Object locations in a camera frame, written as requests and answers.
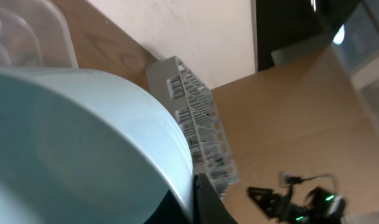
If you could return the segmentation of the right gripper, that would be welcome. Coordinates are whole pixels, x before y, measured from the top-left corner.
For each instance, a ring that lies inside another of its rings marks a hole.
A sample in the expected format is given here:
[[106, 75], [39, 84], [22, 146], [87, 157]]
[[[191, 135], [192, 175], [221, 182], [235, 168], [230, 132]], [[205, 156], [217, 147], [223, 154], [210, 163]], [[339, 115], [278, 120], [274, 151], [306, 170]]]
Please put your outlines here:
[[248, 187], [247, 195], [269, 218], [281, 223], [299, 223], [304, 218], [304, 208], [291, 202], [294, 187], [290, 185], [286, 195], [274, 193], [273, 189]]

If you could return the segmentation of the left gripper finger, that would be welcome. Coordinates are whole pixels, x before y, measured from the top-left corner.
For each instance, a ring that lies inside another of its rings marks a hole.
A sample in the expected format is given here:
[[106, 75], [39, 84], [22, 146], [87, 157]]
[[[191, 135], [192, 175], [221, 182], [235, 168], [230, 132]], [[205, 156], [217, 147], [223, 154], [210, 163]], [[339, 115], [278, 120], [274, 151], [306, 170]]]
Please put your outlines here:
[[194, 176], [194, 223], [237, 224], [205, 174]]

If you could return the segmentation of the light blue bowl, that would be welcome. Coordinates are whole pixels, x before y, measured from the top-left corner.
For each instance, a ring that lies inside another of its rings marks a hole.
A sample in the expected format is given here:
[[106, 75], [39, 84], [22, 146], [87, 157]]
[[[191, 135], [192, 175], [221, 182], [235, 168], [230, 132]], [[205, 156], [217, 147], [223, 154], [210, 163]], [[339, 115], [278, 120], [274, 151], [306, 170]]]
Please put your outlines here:
[[0, 223], [144, 223], [171, 194], [192, 222], [179, 125], [119, 76], [0, 67]]

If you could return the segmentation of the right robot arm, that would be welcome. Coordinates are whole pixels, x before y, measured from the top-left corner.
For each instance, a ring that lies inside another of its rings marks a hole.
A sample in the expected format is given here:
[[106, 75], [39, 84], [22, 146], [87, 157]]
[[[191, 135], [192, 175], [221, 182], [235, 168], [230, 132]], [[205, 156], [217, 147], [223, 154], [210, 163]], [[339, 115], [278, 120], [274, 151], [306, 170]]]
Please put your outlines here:
[[247, 194], [269, 219], [275, 219], [278, 223], [341, 224], [346, 206], [343, 197], [321, 187], [311, 190], [303, 205], [292, 202], [293, 185], [284, 195], [257, 187], [248, 187]]

